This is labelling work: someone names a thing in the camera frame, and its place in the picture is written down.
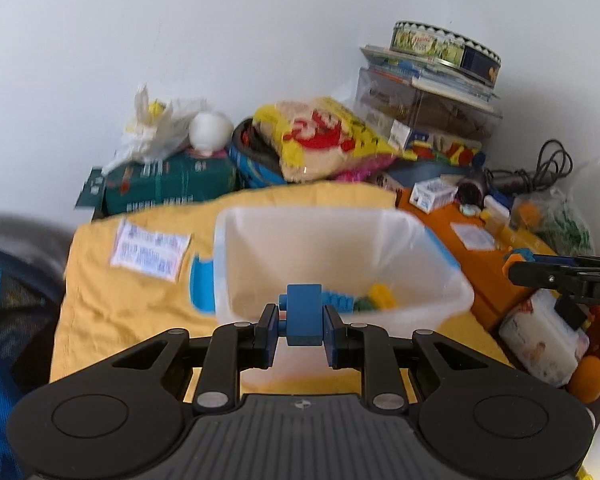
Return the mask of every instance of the clear plastic container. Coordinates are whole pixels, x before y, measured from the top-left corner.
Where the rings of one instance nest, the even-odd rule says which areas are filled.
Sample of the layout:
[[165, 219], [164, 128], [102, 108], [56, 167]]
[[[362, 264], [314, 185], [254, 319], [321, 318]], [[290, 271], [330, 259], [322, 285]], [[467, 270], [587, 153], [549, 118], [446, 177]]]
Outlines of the clear plastic container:
[[[343, 316], [390, 335], [434, 330], [467, 311], [474, 291], [458, 263], [415, 216], [401, 210], [238, 207], [222, 211], [214, 241], [218, 323], [257, 321], [293, 283], [320, 283], [354, 297], [387, 284], [400, 307]], [[289, 348], [280, 339], [271, 370], [247, 370], [246, 382], [266, 383], [333, 372], [323, 348]]]

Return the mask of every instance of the white plastic bag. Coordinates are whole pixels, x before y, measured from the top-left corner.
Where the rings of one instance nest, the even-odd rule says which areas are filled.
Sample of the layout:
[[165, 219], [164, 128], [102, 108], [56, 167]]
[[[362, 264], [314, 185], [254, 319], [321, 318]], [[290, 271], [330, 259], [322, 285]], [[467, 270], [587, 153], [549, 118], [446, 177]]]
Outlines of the white plastic bag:
[[136, 116], [125, 127], [120, 146], [102, 174], [127, 162], [145, 164], [173, 155], [187, 142], [189, 121], [198, 112], [211, 110], [204, 99], [174, 99], [161, 113], [152, 113], [146, 85], [136, 92], [134, 103]]

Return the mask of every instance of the white round object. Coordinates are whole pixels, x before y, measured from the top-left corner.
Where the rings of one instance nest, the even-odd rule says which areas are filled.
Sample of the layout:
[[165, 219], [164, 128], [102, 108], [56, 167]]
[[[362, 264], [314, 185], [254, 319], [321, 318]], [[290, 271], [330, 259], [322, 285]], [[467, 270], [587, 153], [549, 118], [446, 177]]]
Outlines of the white round object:
[[213, 111], [199, 112], [189, 123], [189, 142], [202, 155], [222, 150], [231, 140], [234, 125], [229, 118]]

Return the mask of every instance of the red cartoon character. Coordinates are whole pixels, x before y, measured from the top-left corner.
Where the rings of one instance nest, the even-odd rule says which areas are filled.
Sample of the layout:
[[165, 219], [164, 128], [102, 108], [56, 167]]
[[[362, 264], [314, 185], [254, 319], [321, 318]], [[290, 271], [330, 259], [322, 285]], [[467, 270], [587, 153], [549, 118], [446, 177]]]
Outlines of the red cartoon character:
[[323, 110], [314, 110], [311, 120], [296, 119], [283, 140], [295, 140], [309, 150], [340, 147], [343, 152], [355, 148], [356, 141], [342, 131], [342, 121]]

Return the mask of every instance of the green box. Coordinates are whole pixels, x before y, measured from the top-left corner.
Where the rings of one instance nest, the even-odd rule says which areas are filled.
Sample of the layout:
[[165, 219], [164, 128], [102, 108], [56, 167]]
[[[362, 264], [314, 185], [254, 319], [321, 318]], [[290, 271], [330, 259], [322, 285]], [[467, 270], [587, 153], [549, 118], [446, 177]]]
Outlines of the green box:
[[235, 189], [236, 169], [227, 156], [205, 158], [185, 150], [159, 162], [125, 164], [107, 176], [93, 168], [75, 206], [110, 216], [160, 204], [204, 202]]

